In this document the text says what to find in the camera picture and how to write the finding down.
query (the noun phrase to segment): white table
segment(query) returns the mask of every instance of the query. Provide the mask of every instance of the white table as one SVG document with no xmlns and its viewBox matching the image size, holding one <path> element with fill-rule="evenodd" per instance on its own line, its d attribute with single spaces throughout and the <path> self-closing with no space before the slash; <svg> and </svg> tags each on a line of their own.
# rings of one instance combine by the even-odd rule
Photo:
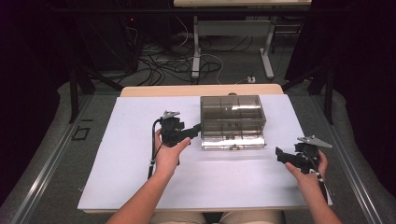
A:
<svg viewBox="0 0 396 224">
<path fill-rule="evenodd" d="M 296 7 L 310 6 L 311 0 L 174 0 L 175 7 Z M 274 72 L 268 58 L 269 48 L 276 27 L 276 17 L 270 21 L 198 21 L 194 17 L 194 59 L 191 77 L 197 78 L 200 70 L 201 50 L 199 35 L 256 35 L 266 36 L 264 48 L 260 49 L 267 78 Z"/>
<path fill-rule="evenodd" d="M 210 92 L 210 87 L 213 86 L 201 86 L 201 90 L 206 88 Z M 242 87 L 234 89 L 239 92 Z M 266 148 L 202 151 L 200 137 L 192 139 L 180 156 L 181 164 L 157 210 L 204 212 L 306 207 L 296 180 L 276 161 L 275 154 L 275 147 L 294 153 L 294 144 L 297 137 L 304 136 L 303 131 L 287 95 L 260 97 L 267 118 L 263 131 Z M 118 210 L 147 180 L 154 120 L 164 110 L 179 111 L 181 121 L 190 128 L 200 122 L 199 100 L 199 96 L 118 98 L 78 209 L 87 213 Z"/>
</svg>

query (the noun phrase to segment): gray floor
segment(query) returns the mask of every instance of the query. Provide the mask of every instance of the gray floor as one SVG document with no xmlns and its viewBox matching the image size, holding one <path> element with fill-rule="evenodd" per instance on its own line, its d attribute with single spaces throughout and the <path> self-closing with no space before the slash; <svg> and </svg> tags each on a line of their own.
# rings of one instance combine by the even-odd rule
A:
<svg viewBox="0 0 396 224">
<path fill-rule="evenodd" d="M 250 47 L 243 51 L 218 51 L 213 49 L 232 49 L 245 37 L 214 37 L 202 41 L 202 45 L 211 46 L 203 49 L 205 58 L 212 63 L 222 64 L 222 70 L 214 71 L 201 77 L 199 84 L 236 84 L 246 83 L 247 76 L 255 76 L 257 83 L 284 84 L 283 79 L 292 54 L 296 35 L 280 35 L 276 39 L 275 53 L 270 54 L 275 78 L 265 78 L 258 48 L 263 40 L 254 38 Z M 237 49 L 248 46 L 248 39 Z M 178 48 L 178 51 L 189 49 Z M 117 74 L 106 74 L 117 77 Z M 146 71 L 125 77 L 120 82 L 123 86 L 133 86 L 149 77 Z M 190 73 L 173 73 L 162 75 L 162 85 L 189 85 Z M 114 92 L 107 85 L 94 81 L 97 92 L 94 96 L 81 95 L 81 115 L 73 125 L 68 125 L 70 118 L 70 100 L 68 85 L 59 89 L 61 103 L 55 120 L 49 127 L 48 133 L 37 150 L 28 169 L 23 174 L 15 189 L 0 209 L 1 223 L 105 223 L 110 214 L 88 215 L 77 210 L 77 202 L 83 186 L 92 167 L 95 152 L 100 144 L 106 124 L 111 114 L 112 106 L 118 92 Z M 309 82 L 304 82 L 290 89 L 286 94 L 290 97 L 299 121 L 306 135 L 323 136 L 323 140 L 337 145 L 338 151 L 327 150 L 331 165 L 328 171 L 328 187 L 334 201 L 333 210 L 345 223 L 396 223 L 396 202 L 376 180 L 366 160 L 359 153 L 353 141 L 353 132 L 345 109 L 345 100 L 337 92 L 333 98 L 334 125 L 329 126 L 321 114 L 321 98 L 310 97 L 306 93 Z M 73 133 L 78 128 L 89 128 L 90 132 L 85 141 L 73 140 Z M 55 151 L 62 148 L 55 156 Z M 348 164 L 354 168 L 356 176 L 348 174 L 347 166 L 343 165 L 343 153 L 347 154 Z M 43 173 L 46 165 L 53 166 L 53 172 Z M 50 182 L 43 185 L 43 189 L 34 189 L 37 177 L 46 176 Z M 28 201 L 27 196 L 35 195 L 36 200 Z M 288 223 L 312 223 L 306 210 L 288 211 Z"/>
</svg>

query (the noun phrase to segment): black metal bar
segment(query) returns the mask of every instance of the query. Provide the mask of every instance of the black metal bar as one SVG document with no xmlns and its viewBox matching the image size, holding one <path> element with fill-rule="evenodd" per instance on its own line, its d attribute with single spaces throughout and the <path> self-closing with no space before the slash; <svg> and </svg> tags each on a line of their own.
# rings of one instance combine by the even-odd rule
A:
<svg viewBox="0 0 396 224">
<path fill-rule="evenodd" d="M 248 7 L 199 7 L 169 9 L 132 8 L 56 8 L 48 6 L 54 13 L 76 15 L 115 14 L 139 16 L 340 16 L 348 13 L 344 8 L 335 9 L 287 9 L 287 8 L 248 8 Z"/>
</svg>

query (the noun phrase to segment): person's left hand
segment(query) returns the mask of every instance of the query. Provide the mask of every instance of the person's left hand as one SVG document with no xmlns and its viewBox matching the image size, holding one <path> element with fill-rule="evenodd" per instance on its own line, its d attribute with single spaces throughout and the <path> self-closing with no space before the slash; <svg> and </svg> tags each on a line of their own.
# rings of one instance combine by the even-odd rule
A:
<svg viewBox="0 0 396 224">
<path fill-rule="evenodd" d="M 174 147 L 168 147 L 163 144 L 160 138 L 161 129 L 155 132 L 155 148 L 157 156 L 155 158 L 156 169 L 155 175 L 171 177 L 177 167 L 178 157 L 183 149 L 189 145 L 190 138 L 186 137 L 183 141 Z"/>
</svg>

